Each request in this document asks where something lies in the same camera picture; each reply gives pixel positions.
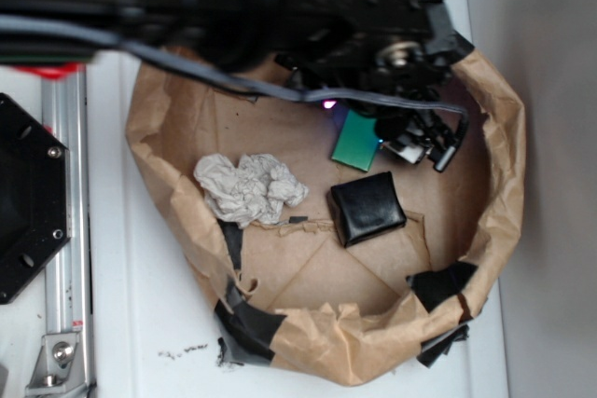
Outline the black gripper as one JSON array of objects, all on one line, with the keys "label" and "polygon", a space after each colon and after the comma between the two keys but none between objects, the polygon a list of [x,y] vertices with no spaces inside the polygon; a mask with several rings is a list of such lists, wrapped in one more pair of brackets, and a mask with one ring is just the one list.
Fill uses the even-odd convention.
[{"label": "black gripper", "polygon": [[444,0],[281,0],[276,45],[303,76],[285,100],[349,100],[443,110],[430,89],[451,78],[459,49]]}]

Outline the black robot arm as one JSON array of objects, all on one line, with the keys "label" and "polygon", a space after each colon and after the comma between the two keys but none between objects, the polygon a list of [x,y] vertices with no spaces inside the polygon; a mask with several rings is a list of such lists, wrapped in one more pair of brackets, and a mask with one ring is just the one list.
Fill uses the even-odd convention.
[{"label": "black robot arm", "polygon": [[1,0],[4,65],[108,49],[242,96],[400,106],[473,47],[444,0]]}]

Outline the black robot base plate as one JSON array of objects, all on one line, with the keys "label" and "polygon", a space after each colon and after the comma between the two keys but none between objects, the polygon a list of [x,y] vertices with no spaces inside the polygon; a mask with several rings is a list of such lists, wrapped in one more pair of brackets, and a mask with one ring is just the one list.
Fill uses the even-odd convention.
[{"label": "black robot base plate", "polygon": [[60,251],[66,235],[67,149],[1,95],[1,303],[11,303]]}]

